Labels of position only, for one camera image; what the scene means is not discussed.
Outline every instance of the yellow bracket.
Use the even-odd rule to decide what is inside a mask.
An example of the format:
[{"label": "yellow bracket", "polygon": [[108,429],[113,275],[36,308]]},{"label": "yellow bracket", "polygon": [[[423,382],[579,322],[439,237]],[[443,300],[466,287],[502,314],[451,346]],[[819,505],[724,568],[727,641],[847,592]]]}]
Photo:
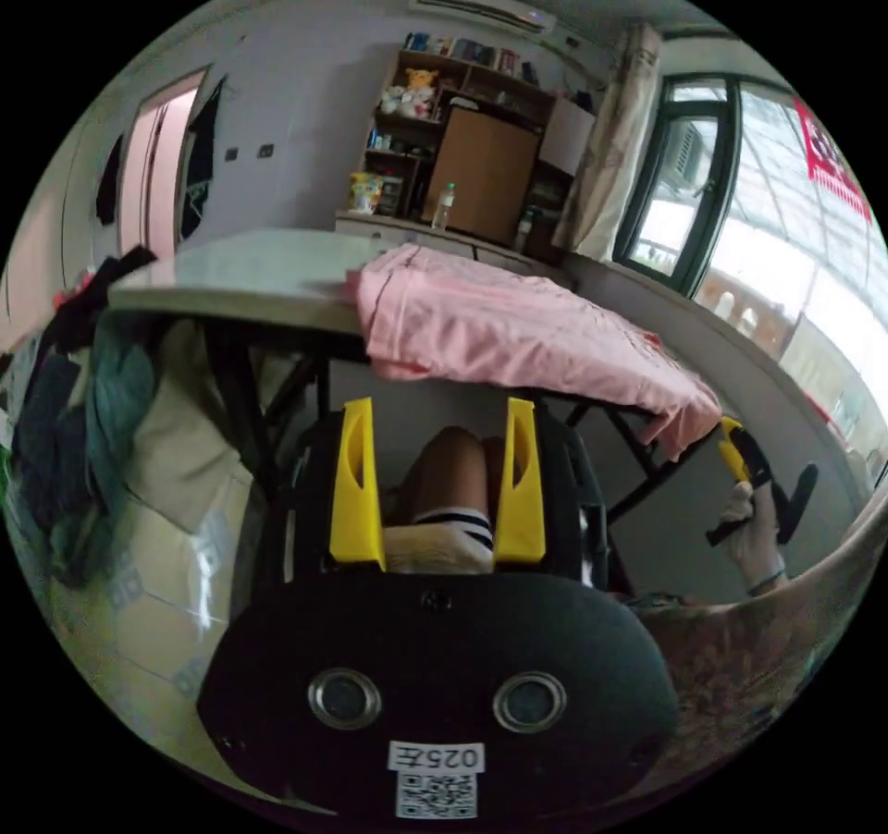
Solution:
[{"label": "yellow bracket", "polygon": [[345,404],[333,487],[330,555],[338,563],[375,562],[386,569],[370,398]]},{"label": "yellow bracket", "polygon": [[719,442],[719,451],[721,458],[727,465],[732,477],[737,483],[748,483],[750,480],[749,470],[741,454],[737,451],[734,443],[731,442],[731,431],[743,425],[727,416],[721,419],[721,432],[724,439]]},{"label": "yellow bracket", "polygon": [[493,561],[494,565],[534,565],[545,555],[546,525],[534,404],[510,398]]}]

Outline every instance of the sticker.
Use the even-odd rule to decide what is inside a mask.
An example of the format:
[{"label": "sticker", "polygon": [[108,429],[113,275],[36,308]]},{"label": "sticker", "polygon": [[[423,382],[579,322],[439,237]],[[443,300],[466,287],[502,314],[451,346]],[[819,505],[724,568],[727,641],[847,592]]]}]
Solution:
[{"label": "sticker", "polygon": [[398,773],[397,818],[477,818],[478,776]]},{"label": "sticker", "polygon": [[388,768],[416,775],[475,776],[484,772],[484,745],[389,742]]}]

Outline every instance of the glove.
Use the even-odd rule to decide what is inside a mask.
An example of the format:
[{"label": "glove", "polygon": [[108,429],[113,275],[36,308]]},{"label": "glove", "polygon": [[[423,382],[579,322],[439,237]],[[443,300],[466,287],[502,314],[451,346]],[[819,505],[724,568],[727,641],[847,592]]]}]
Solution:
[{"label": "glove", "polygon": [[740,569],[749,594],[758,594],[786,572],[786,564],[777,549],[779,526],[771,483],[755,490],[749,483],[738,483],[721,512],[720,522],[745,524],[721,546]]}]

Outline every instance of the metal ring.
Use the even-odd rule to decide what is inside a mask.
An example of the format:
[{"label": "metal ring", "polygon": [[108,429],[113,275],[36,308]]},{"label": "metal ring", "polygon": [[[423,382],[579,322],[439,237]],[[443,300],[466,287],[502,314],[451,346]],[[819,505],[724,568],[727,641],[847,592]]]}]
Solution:
[{"label": "metal ring", "polygon": [[[551,700],[550,711],[541,719],[532,722],[517,719],[509,708],[510,696],[514,694],[516,689],[527,684],[542,686],[549,693],[549,699]],[[524,674],[516,674],[514,677],[509,677],[499,687],[497,694],[493,697],[493,713],[497,722],[504,729],[510,732],[518,732],[522,735],[542,732],[554,726],[566,706],[567,692],[565,692],[564,687],[551,674],[540,671],[528,671]]]},{"label": "metal ring", "polygon": [[[364,697],[364,708],[355,717],[339,717],[330,712],[324,701],[324,692],[335,680],[345,680],[357,686]],[[308,705],[312,713],[334,730],[360,730],[369,726],[382,711],[382,695],[369,677],[350,668],[330,668],[318,674],[308,687]]]}]

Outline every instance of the pink cloth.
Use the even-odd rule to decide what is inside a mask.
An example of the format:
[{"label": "pink cloth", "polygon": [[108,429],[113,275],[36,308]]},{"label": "pink cloth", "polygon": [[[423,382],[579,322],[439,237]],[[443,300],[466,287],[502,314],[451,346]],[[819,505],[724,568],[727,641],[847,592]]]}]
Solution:
[{"label": "pink cloth", "polygon": [[538,387],[657,417],[639,434],[677,460],[722,417],[715,394],[656,335],[538,276],[415,245],[349,273],[374,370]]}]

